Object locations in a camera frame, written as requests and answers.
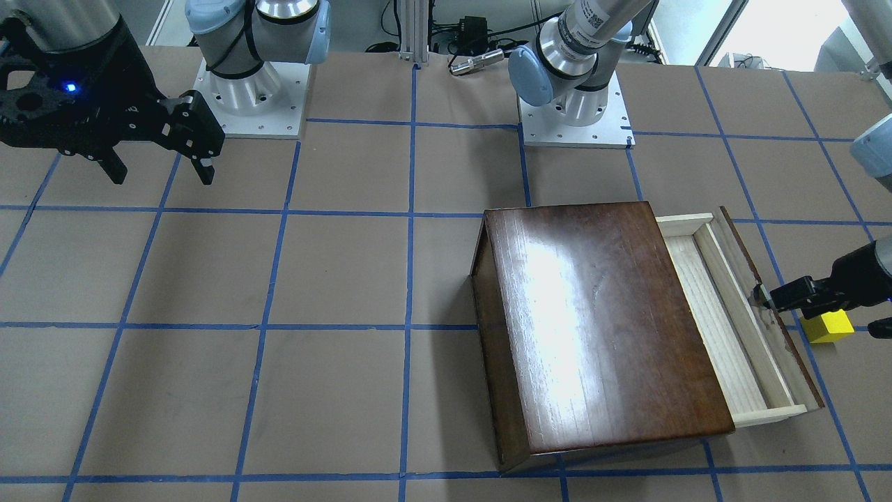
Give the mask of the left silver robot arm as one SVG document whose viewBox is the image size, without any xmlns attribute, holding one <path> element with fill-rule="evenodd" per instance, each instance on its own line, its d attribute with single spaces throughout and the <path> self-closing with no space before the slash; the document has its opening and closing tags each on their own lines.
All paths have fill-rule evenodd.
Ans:
<svg viewBox="0 0 892 502">
<path fill-rule="evenodd" d="M 825 276 L 832 261 L 890 235 L 890 194 L 849 143 L 886 116 L 849 73 L 690 66 L 682 36 L 658 26 L 669 63 L 621 64 L 634 147 L 538 147 L 523 115 L 531 206 L 645 200 L 657 215 L 727 208 L 776 286 Z"/>
</svg>

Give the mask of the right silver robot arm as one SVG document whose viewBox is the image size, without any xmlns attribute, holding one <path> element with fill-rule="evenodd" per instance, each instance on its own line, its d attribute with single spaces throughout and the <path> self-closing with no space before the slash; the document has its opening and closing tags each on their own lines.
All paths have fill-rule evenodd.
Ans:
<svg viewBox="0 0 892 502">
<path fill-rule="evenodd" d="M 17 16 L 32 63 L 60 63 L 54 88 L 75 96 L 86 88 L 83 51 L 121 26 L 111 1 L 3 1 L 3 18 Z M 310 67 L 328 56 L 328 1 L 188 1 L 185 19 L 203 52 L 199 89 L 215 109 L 235 116 L 302 116 Z"/>
</svg>

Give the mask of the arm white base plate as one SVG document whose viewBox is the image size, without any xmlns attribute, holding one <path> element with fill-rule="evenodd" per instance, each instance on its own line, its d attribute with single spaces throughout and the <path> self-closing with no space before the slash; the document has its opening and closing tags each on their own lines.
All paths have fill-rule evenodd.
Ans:
<svg viewBox="0 0 892 502">
<path fill-rule="evenodd" d="M 526 146 L 631 149 L 636 145 L 617 73 L 604 89 L 574 89 L 544 106 L 519 98 L 517 108 Z"/>
<path fill-rule="evenodd" d="M 294 139 L 302 136 L 315 66 L 267 61 L 258 73 L 223 79 L 201 61 L 194 90 L 219 121 L 227 139 Z"/>
</svg>

